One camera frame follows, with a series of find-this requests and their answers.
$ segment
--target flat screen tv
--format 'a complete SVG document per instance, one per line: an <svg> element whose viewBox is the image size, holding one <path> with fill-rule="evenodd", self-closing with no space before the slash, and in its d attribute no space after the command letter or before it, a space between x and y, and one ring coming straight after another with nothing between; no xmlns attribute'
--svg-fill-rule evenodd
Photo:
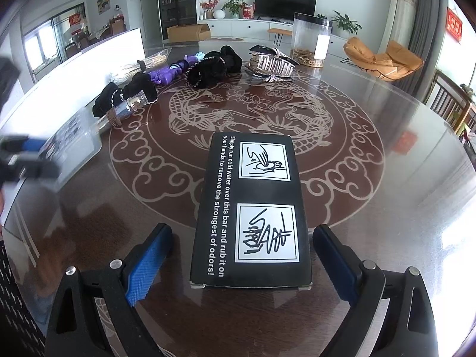
<svg viewBox="0 0 476 357"><path fill-rule="evenodd" d="M316 0L255 0L255 17L293 20L294 13L314 16Z"/></svg>

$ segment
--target metal screw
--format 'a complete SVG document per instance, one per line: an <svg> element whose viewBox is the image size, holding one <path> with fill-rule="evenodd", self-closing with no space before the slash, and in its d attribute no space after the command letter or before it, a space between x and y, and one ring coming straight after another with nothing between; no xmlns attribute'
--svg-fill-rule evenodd
<svg viewBox="0 0 476 357"><path fill-rule="evenodd" d="M371 260L364 260L363 265L367 270L375 270L375 267L377 266L374 262Z"/></svg>
<svg viewBox="0 0 476 357"><path fill-rule="evenodd" d="M120 268L121 266L122 266L122 260L120 259L111 260L111 262L109 263L109 267L111 267L113 270Z"/></svg>
<svg viewBox="0 0 476 357"><path fill-rule="evenodd" d="M409 267L408 270L410 271L410 274L412 274L413 276L418 276L420 275L420 270L416 267Z"/></svg>
<svg viewBox="0 0 476 357"><path fill-rule="evenodd" d="M73 275L75 272L76 272L76 267L75 266L69 266L66 269L65 274L69 276L69 275Z"/></svg>

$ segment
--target round table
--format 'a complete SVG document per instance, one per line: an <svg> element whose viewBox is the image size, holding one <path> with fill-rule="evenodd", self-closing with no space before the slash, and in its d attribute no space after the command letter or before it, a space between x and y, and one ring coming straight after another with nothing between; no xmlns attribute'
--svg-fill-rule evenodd
<svg viewBox="0 0 476 357"><path fill-rule="evenodd" d="M175 47L169 61L220 46ZM232 44L244 60L250 46ZM290 83L264 83L243 68L211 89L187 88L180 78L158 92L158 102L101 134L101 151L58 194L27 180L13 204L5 245L44 331L67 266L105 267L164 222L175 236L171 257L136 305L161 347L177 357L318 356L348 304L316 254L310 291L189 284L212 133L283 133L293 138L308 227L329 224L342 243L382 269L417 267L440 355L456 351L476 313L476 175L445 121L332 55L322 69L300 66ZM111 345L123 356L104 301L97 304ZM362 355L372 349L386 306L382 301Z"/></svg>

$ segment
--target jar lid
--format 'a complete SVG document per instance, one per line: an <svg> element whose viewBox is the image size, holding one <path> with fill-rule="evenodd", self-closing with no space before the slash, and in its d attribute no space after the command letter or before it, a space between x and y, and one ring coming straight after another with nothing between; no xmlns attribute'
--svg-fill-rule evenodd
<svg viewBox="0 0 476 357"><path fill-rule="evenodd" d="M331 20L321 19L317 16L305 15L304 13L294 13L294 20L307 21L308 23L318 24L320 26L332 26Z"/></svg>

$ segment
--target white label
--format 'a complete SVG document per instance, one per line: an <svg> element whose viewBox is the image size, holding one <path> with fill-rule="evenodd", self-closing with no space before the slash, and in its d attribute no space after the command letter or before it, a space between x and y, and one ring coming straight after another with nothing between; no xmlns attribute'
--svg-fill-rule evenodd
<svg viewBox="0 0 476 357"><path fill-rule="evenodd" d="M238 177L240 179L291 181L285 146L241 142Z"/></svg>
<svg viewBox="0 0 476 357"><path fill-rule="evenodd" d="M314 53L314 59L324 60L329 48L329 35L317 36L316 52Z"/></svg>
<svg viewBox="0 0 476 357"><path fill-rule="evenodd" d="M235 263L299 262L293 205L237 204Z"/></svg>

